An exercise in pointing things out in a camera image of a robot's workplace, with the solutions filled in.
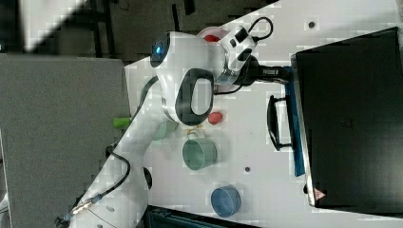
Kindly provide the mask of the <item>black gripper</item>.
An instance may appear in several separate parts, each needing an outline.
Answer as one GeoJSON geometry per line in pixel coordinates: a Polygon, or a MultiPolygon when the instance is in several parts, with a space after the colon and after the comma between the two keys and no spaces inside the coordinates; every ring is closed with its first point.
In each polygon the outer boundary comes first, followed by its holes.
{"type": "Polygon", "coordinates": [[[243,86],[250,86],[254,82],[286,85],[290,79],[290,72],[283,66],[263,66],[256,57],[251,56],[242,68],[242,76],[243,86]]]}

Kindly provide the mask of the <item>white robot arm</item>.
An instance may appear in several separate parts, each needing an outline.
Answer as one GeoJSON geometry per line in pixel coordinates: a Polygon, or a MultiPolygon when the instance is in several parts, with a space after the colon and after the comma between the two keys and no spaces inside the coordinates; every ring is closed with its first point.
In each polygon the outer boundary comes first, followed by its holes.
{"type": "Polygon", "coordinates": [[[171,121],[196,126],[208,119],[214,86],[286,84],[288,71],[262,66],[253,56],[260,37],[237,26],[216,42],[169,31],[152,46],[154,83],[121,139],[77,205],[60,221],[67,228],[136,228],[148,200],[144,155],[161,125],[171,121]]]}

